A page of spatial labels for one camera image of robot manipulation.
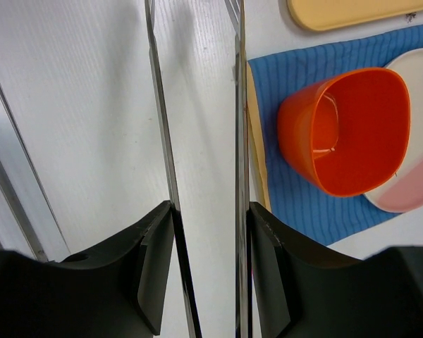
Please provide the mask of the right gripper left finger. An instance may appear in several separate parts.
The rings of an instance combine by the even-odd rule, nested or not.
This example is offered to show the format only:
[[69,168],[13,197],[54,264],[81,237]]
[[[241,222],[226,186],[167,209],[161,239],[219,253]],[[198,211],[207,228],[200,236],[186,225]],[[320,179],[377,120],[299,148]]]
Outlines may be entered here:
[[59,263],[0,251],[0,337],[155,337],[173,246],[171,205]]

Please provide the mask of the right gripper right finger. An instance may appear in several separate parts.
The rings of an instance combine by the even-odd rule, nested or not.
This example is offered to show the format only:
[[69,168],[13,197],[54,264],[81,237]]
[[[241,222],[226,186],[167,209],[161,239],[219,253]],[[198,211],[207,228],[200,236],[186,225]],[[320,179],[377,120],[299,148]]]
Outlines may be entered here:
[[360,260],[252,202],[252,270],[263,337],[423,337],[423,246]]

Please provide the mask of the metal tongs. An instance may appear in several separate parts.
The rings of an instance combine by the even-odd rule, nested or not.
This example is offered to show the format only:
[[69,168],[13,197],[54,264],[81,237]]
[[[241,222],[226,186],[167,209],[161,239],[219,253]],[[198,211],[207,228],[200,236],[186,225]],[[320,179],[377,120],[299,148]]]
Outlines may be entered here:
[[[145,20],[149,42],[149,61],[152,71],[155,101],[164,153],[164,164],[171,204],[174,235],[180,276],[183,285],[185,311],[190,337],[201,337],[202,331],[195,302],[190,270],[176,168],[166,111],[164,87],[154,35],[154,1],[145,2]],[[245,3],[227,1],[226,8],[235,30],[235,335],[252,337],[252,259],[250,226],[247,217],[250,204],[249,111],[247,107],[247,58],[245,48]]]

